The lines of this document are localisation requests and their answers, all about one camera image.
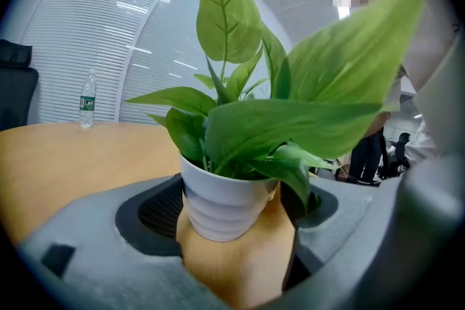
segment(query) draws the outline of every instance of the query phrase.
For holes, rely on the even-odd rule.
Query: bottle label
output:
[[[94,111],[95,97],[81,96],[79,109],[83,111]]]

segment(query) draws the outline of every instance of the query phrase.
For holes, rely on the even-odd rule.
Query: water bottle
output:
[[[81,93],[81,102],[79,105],[79,123],[81,127],[89,128],[94,125],[94,106],[95,106],[95,91],[97,85],[95,83],[95,70],[89,70],[89,76],[84,81]]]

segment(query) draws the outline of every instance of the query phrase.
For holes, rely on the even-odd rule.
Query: potted plant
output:
[[[241,236],[279,180],[310,198],[309,166],[349,152],[364,135],[400,66],[424,0],[376,0],[286,54],[254,0],[200,0],[197,36],[217,91],[181,86],[127,102],[168,105],[165,126],[181,153],[190,220],[211,240]],[[264,54],[269,99],[245,89]],[[219,76],[211,61],[220,61]],[[225,77],[227,63],[237,68]]]

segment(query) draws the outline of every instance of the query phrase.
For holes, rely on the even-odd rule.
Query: white flower pot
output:
[[[275,194],[276,179],[245,181],[211,174],[181,156],[187,212],[194,229],[217,242],[244,234]]]

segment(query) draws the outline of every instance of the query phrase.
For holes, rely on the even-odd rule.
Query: white shirt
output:
[[[459,27],[461,27],[461,23],[454,15],[452,5],[448,0],[426,0],[411,45],[404,56],[403,68],[400,69],[391,91],[388,93],[387,100],[384,102],[385,105],[392,106],[393,102],[398,105],[400,79],[403,75],[410,79],[417,92],[413,100],[417,105],[417,98],[422,96],[422,89],[425,84],[440,65],[448,63],[446,56],[450,54],[454,39],[459,35]],[[422,107],[425,111],[429,111],[427,105],[422,105]],[[419,105],[417,105],[417,108],[423,114]],[[426,126],[428,121],[425,122],[425,115],[423,117],[424,119],[418,131],[405,146],[405,156],[411,165],[425,158],[433,158],[439,155],[429,128]]]

